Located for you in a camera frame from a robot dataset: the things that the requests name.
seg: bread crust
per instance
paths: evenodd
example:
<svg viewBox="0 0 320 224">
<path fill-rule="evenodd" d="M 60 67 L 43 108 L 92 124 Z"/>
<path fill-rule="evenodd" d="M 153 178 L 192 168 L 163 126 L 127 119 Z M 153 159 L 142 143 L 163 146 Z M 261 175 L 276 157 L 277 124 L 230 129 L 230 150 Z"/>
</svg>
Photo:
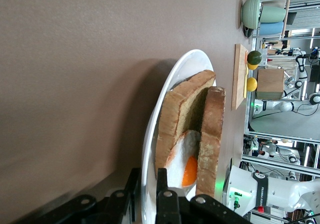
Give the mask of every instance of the bread crust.
<svg viewBox="0 0 320 224">
<path fill-rule="evenodd" d="M 204 70 L 165 95 L 160 112 L 155 168 L 163 168 L 172 147 L 187 130 L 200 131 L 207 90 L 216 73 Z"/>
<path fill-rule="evenodd" d="M 195 194 L 215 195 L 226 91 L 210 87 L 203 113 Z"/>
</svg>

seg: cardboard box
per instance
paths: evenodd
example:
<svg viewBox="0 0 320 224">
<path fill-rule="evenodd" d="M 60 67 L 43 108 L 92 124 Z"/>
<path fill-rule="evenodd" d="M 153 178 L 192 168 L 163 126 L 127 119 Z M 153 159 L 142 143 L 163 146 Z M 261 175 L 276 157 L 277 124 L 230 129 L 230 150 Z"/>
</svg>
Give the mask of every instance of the cardboard box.
<svg viewBox="0 0 320 224">
<path fill-rule="evenodd" d="M 279 100 L 284 91 L 284 69 L 259 69 L 257 99 Z"/>
</svg>

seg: orange egg yolk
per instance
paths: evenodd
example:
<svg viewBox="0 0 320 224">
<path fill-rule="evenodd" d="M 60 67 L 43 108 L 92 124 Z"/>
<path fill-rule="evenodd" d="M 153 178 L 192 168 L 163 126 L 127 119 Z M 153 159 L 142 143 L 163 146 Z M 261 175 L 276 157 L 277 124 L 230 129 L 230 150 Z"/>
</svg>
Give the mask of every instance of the orange egg yolk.
<svg viewBox="0 0 320 224">
<path fill-rule="evenodd" d="M 194 156 L 189 157 L 183 174 L 182 186 L 192 185 L 197 179 L 198 161 Z"/>
</svg>

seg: wooden cutting board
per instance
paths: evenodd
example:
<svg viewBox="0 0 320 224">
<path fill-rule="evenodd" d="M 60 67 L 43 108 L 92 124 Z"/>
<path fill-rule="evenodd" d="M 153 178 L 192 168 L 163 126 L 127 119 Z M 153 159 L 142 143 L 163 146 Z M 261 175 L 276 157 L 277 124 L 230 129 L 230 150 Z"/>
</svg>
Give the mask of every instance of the wooden cutting board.
<svg viewBox="0 0 320 224">
<path fill-rule="evenodd" d="M 247 93 L 247 89 L 245 89 L 244 86 L 247 78 L 247 64 L 245 59 L 248 50 L 239 43 L 237 43 L 235 47 L 231 110 L 236 110 L 239 107 Z"/>
</svg>

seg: light green container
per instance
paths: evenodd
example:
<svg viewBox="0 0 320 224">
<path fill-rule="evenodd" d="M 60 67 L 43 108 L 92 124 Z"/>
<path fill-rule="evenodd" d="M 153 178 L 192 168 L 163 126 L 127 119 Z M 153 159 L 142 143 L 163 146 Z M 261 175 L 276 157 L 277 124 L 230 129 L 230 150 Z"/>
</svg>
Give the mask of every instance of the light green container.
<svg viewBox="0 0 320 224">
<path fill-rule="evenodd" d="M 260 16 L 261 23 L 278 23 L 284 20 L 286 10 L 284 8 L 263 6 Z"/>
<path fill-rule="evenodd" d="M 245 27 L 257 29 L 260 0 L 246 0 L 241 8 L 241 22 Z"/>
</svg>

